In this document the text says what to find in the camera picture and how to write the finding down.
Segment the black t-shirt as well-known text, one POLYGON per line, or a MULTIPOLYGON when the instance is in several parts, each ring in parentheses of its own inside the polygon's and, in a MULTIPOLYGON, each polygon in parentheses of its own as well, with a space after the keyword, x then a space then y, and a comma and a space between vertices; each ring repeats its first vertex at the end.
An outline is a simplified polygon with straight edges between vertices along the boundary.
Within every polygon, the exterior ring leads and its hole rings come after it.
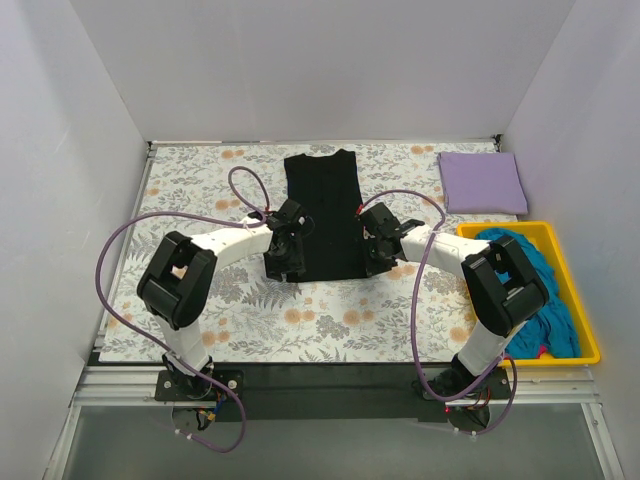
POLYGON ((287 195, 313 220, 302 239, 305 272, 293 283, 361 279, 366 276, 362 204, 356 154, 340 149, 332 155, 300 154, 286 158, 287 195))

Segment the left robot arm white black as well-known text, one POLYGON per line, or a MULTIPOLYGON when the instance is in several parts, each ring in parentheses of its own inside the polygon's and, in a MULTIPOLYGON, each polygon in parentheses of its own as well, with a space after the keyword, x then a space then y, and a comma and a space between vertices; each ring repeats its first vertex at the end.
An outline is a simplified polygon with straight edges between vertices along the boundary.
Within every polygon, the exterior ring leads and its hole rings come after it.
POLYGON ((139 281, 137 294, 161 327, 168 346, 163 364, 183 395, 200 400, 213 389, 213 360, 202 340, 199 317, 216 272, 261 254, 265 274, 272 280, 302 274, 303 231, 312 225, 304 209, 287 200, 275 212, 245 217, 240 228, 191 237, 177 231, 165 235, 139 281))

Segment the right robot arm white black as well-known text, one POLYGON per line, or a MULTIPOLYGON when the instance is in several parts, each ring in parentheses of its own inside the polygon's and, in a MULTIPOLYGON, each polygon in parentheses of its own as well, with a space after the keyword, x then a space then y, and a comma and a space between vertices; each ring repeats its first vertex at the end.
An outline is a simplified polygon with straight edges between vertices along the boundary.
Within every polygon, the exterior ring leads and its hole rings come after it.
POLYGON ((410 303, 410 341, 424 391, 441 402, 479 395, 511 339, 549 302, 548 289, 520 244, 510 235, 475 240, 442 233, 438 225, 415 219, 402 223, 382 203, 362 208, 358 220, 376 272, 399 260, 419 264, 410 303), (417 301, 426 266, 462 279, 476 316, 472 333, 450 366, 431 380, 425 377, 417 347, 417 301))

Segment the floral patterned table mat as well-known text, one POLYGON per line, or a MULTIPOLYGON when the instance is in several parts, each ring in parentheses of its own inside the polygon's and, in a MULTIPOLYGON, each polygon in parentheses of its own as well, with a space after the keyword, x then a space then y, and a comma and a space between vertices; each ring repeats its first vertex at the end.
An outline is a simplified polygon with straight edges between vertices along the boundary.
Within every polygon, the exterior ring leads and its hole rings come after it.
MULTIPOLYGON (((354 144, 364 198, 380 194, 400 220, 417 218, 454 232, 461 215, 441 218, 444 203, 437 157, 442 152, 489 153, 474 143, 354 144)), ((159 325, 136 287, 162 237, 205 233, 216 219, 239 221, 247 204, 279 206, 286 198, 286 158, 334 153, 332 144, 162 145, 151 150, 138 214, 110 302, 101 362, 156 363, 159 325)), ((463 282, 446 272, 401 262, 365 279, 303 284, 267 279, 253 256, 219 272, 201 316, 202 340, 217 362, 405 362, 410 301, 417 298, 417 354, 446 362, 469 337, 474 317, 463 282)))

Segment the folded purple t-shirt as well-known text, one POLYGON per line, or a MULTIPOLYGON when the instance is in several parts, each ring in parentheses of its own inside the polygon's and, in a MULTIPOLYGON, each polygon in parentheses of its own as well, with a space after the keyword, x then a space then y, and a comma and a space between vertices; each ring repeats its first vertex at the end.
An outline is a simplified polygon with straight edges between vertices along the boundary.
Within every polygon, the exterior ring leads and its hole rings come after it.
POLYGON ((438 164, 448 213, 528 213, 512 153, 441 152, 438 164))

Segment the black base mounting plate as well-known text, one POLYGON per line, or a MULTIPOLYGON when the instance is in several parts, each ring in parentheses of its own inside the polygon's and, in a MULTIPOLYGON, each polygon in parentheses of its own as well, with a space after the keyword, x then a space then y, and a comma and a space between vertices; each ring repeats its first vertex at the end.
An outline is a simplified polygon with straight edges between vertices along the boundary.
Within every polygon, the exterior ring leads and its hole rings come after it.
POLYGON ((446 407, 420 392, 410 363, 219 363, 250 420, 415 419, 444 423, 446 407))

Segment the yellow plastic bin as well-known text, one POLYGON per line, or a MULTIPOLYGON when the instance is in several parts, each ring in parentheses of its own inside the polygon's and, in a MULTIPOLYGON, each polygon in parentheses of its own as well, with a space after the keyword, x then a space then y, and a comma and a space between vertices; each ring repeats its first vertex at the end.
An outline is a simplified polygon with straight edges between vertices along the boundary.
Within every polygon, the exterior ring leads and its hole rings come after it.
POLYGON ((574 321, 582 352, 582 356, 575 358, 555 358, 549 353, 543 353, 537 359, 516 359, 516 366, 545 368, 599 363, 601 355, 591 322, 552 226, 544 221, 461 223, 457 227, 457 234, 466 238, 474 238, 479 232, 489 228, 505 228, 522 234, 545 256, 556 274, 559 297, 567 305, 574 321))

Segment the teal t-shirt in bin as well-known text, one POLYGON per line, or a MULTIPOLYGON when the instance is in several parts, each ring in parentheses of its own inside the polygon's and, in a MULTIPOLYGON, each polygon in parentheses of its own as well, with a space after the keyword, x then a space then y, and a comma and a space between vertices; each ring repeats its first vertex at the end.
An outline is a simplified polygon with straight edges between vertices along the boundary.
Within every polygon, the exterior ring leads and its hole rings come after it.
POLYGON ((518 242, 549 293, 549 302, 526 322, 509 344, 545 345, 547 353, 555 358, 582 356, 574 321, 567 305, 559 297, 559 284, 554 269, 545 256, 526 236, 504 228, 486 229, 479 232, 475 239, 494 241, 504 235, 509 235, 518 242))

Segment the aluminium frame rail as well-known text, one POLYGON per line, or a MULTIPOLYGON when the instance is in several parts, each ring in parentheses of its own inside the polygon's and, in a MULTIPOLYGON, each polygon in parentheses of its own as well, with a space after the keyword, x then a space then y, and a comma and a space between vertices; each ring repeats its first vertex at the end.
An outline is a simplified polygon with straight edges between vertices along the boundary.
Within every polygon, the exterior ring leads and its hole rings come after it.
MULTIPOLYGON (((515 386, 520 404, 593 403, 599 394, 586 366, 518 367, 492 382, 490 404, 506 402, 505 386, 515 386)), ((104 365, 84 369, 72 397, 74 406, 180 406, 212 404, 173 392, 159 365, 104 365)))

